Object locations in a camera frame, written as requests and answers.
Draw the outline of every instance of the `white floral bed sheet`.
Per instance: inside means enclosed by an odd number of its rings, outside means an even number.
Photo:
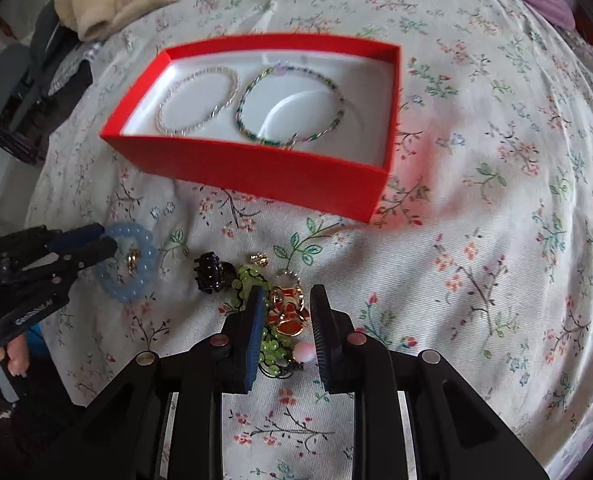
[[[394,173],[370,224],[144,174],[99,139],[160,48],[263,31],[403,46]],[[541,16],[520,0],[183,0],[113,36],[93,69],[28,225],[134,221],[160,254],[140,301],[88,272],[44,323],[74,402],[137,352],[220,329],[228,295],[196,290],[195,257],[266,251],[267,277],[325,284],[389,348],[445,355],[552,479],[574,468],[593,442],[593,73]],[[259,375],[225,398],[223,439],[228,479],[348,479],[352,399],[327,395],[315,362]]]

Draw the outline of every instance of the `pink bead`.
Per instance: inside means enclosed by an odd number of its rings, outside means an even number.
[[[307,341],[299,341],[292,350],[292,357],[297,363],[307,363],[317,356],[317,347]]]

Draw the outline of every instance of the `printed green leaf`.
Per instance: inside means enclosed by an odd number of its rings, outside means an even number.
[[[318,254],[321,251],[323,251],[323,248],[320,245],[308,245],[308,247],[305,248],[305,252],[308,254]]]
[[[185,234],[183,234],[183,229],[177,229],[174,233],[170,235],[170,241],[175,244],[182,244],[183,238],[185,238]]]
[[[280,245],[275,245],[273,249],[276,256],[280,258],[285,258],[286,260],[288,259],[288,251],[286,251],[283,247],[281,247]]]
[[[303,260],[303,263],[307,266],[311,266],[315,262],[315,259],[308,253],[301,253],[301,259]]]
[[[482,174],[482,175],[491,175],[491,174],[493,174],[493,170],[485,162],[483,164],[481,164],[481,166],[479,166],[477,168],[477,171],[480,174]]]

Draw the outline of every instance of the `floral fabric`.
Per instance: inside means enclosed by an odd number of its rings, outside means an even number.
[[[403,46],[394,171],[369,224],[144,174],[99,139],[159,49],[266,30]],[[265,251],[267,278],[293,270],[389,348],[441,352],[552,479],[581,459],[593,442],[593,73],[541,16],[520,0],[182,0],[113,36],[94,65],[51,137],[28,225],[133,221],[160,251],[139,301],[111,300],[86,272],[44,323],[75,402],[139,351],[174,354],[220,330],[231,297],[196,290],[194,258]],[[328,395],[313,362],[259,375],[224,400],[223,439],[228,479],[350,478],[352,399]]]

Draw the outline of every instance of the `blue beaded bracelet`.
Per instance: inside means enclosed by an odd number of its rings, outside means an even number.
[[[152,271],[156,266],[158,250],[152,245],[152,233],[139,224],[114,224],[106,229],[105,234],[114,238],[117,242],[118,238],[136,239],[134,248],[140,252],[140,256],[136,262],[134,276],[130,280],[125,280],[124,284],[119,283],[113,277],[113,273],[108,269],[107,260],[99,262],[95,266],[97,278],[103,291],[110,298],[119,300],[121,303],[128,303],[140,296],[145,285],[149,282]]]

